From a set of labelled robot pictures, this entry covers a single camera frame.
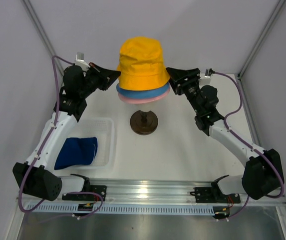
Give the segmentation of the pink bucket hat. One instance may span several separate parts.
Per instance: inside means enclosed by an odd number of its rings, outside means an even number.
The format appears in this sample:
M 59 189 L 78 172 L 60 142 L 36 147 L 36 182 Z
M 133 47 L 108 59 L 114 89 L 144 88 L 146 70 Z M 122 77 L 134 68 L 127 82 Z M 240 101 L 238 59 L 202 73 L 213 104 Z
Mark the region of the pink bucket hat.
M 118 93 L 118 97 L 121 101 L 127 103 L 127 104 L 135 104 L 135 105 L 139 105 L 139 104 L 147 104 L 147 103 L 151 103 L 151 102 L 155 102 L 158 101 L 164 97 L 166 97 L 168 95 L 168 93 L 170 92 L 170 88 L 168 88 L 163 94 L 159 95 L 159 96 L 155 96 L 155 97 L 148 97 L 148 98 L 141 98 L 141 99 L 137 99 L 137 98 L 129 98 L 126 96 L 123 96 L 122 94 Z

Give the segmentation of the light blue bucket hat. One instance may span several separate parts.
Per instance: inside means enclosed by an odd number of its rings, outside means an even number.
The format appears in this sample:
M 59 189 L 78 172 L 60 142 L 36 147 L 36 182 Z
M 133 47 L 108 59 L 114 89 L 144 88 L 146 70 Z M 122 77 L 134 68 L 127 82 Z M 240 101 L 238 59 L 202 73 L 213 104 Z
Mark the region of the light blue bucket hat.
M 170 84 L 166 83 L 162 87 L 155 88 L 152 90 L 126 90 L 116 85 L 116 90 L 118 93 L 122 94 L 125 97 L 135 98 L 135 99 L 143 99 L 143 98 L 152 98 L 163 94 L 168 88 L 170 88 Z

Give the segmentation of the yellow hat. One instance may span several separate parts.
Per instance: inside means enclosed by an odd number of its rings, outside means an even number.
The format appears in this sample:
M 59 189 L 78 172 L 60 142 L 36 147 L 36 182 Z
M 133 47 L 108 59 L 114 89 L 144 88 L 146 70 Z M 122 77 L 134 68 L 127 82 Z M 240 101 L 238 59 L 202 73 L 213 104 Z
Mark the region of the yellow hat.
M 130 91 L 150 91 L 170 79 L 163 60 L 161 43 L 154 38 L 127 39 L 119 50 L 119 87 Z

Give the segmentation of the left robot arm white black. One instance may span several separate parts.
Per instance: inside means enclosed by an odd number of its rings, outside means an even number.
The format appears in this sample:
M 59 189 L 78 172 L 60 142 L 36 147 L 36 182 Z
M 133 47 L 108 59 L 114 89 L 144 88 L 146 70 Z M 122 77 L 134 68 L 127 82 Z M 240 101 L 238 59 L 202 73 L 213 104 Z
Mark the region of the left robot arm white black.
M 40 142 L 24 163 L 17 162 L 12 169 L 19 186 L 19 199 L 26 194 L 53 201 L 69 192 L 82 201 L 90 197 L 91 188 L 83 177 L 56 176 L 54 165 L 65 140 L 87 107 L 86 98 L 98 89 L 107 90 L 119 76 L 119 71 L 105 69 L 92 62 L 76 61 L 64 70 L 63 86 Z

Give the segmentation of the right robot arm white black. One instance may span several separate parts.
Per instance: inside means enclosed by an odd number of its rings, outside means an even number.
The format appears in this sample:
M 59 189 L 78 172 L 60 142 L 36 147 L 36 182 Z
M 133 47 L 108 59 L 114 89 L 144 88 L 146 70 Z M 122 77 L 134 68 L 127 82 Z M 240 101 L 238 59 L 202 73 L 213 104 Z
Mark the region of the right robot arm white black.
M 174 94 L 184 95 L 195 111 L 198 129 L 222 144 L 245 168 L 242 175 L 226 175 L 213 181 L 211 198 L 222 202 L 231 194 L 246 194 L 254 200 L 282 197 L 285 180 L 280 154 L 275 149 L 266 150 L 246 140 L 227 122 L 228 117 L 239 112 L 241 107 L 226 116 L 221 115 L 217 110 L 218 90 L 211 85 L 200 84 L 198 68 L 180 70 L 167 67 L 166 71 Z

